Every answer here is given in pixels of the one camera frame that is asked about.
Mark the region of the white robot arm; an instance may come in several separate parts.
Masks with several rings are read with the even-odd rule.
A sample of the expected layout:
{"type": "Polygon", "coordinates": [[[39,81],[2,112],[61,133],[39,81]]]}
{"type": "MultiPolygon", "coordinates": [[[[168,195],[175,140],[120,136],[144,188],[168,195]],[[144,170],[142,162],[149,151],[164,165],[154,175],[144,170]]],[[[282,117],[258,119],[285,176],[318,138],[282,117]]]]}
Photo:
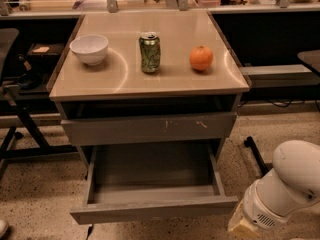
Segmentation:
{"type": "Polygon", "coordinates": [[[275,148],[272,169],[246,189],[227,230],[238,237],[257,237],[260,229],[280,227],[293,212],[319,202],[320,146],[286,141],[275,148]]]}

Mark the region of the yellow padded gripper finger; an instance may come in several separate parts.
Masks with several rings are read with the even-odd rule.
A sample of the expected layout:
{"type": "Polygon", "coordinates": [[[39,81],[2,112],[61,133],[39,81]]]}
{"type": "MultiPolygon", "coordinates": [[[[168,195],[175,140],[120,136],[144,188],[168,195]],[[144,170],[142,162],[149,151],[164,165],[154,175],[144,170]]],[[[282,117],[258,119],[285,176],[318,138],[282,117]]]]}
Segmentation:
{"type": "Polygon", "coordinates": [[[227,231],[236,237],[257,238],[259,236],[258,227],[253,225],[243,212],[243,202],[240,201],[229,220],[227,231]]]}

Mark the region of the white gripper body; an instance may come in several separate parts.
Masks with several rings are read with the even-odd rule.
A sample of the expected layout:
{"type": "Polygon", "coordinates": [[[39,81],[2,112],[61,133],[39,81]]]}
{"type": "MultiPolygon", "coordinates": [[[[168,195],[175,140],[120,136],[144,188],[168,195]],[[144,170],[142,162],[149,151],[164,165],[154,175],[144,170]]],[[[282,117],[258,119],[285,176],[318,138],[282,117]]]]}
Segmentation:
{"type": "Polygon", "coordinates": [[[267,208],[257,193],[258,181],[255,181],[246,191],[243,197],[243,214],[254,226],[271,230],[286,224],[288,216],[282,217],[267,208]]]}

